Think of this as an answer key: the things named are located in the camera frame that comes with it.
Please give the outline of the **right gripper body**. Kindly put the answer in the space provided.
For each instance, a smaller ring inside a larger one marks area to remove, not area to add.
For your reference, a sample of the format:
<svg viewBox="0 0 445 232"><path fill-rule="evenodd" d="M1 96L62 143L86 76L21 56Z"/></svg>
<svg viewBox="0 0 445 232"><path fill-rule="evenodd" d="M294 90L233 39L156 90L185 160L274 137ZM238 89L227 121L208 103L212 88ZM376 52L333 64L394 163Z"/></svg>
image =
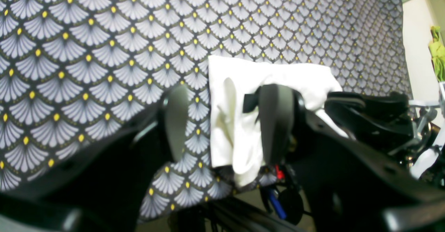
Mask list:
<svg viewBox="0 0 445 232"><path fill-rule="evenodd" d="M396 91L386 97L331 91L324 110L356 140L392 156L402 151L419 153L437 135L430 123L436 111L425 110L422 117L413 119L408 96Z"/></svg>

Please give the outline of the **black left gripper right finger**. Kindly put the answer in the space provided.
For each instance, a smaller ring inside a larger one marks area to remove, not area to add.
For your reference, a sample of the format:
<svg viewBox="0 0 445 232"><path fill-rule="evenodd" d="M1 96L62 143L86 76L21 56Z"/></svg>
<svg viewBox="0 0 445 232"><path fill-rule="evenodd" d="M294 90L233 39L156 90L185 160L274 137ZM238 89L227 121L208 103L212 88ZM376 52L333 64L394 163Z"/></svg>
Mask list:
<svg viewBox="0 0 445 232"><path fill-rule="evenodd" d="M296 90L259 88L266 164L284 164L307 196L318 232L443 232L444 192L382 153L341 137Z"/></svg>

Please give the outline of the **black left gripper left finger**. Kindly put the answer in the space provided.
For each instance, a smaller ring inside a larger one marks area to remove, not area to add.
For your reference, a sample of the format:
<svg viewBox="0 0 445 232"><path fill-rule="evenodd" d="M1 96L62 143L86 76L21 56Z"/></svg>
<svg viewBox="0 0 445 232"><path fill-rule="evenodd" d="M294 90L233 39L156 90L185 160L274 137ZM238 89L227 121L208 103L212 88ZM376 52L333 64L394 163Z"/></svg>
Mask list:
<svg viewBox="0 0 445 232"><path fill-rule="evenodd" d="M181 159L188 119L185 85L116 133L1 193L2 232L133 232L156 172Z"/></svg>

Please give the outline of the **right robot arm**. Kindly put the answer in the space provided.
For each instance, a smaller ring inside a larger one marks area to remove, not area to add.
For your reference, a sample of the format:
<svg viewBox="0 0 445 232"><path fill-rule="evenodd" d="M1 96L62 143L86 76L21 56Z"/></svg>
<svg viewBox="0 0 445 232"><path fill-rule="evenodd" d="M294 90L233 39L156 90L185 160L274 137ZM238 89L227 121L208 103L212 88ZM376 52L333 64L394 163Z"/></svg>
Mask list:
<svg viewBox="0 0 445 232"><path fill-rule="evenodd" d="M429 120L440 102L331 91L324 111L346 136L305 106L302 94L258 89L266 162L301 184L318 232L443 232L444 130Z"/></svg>

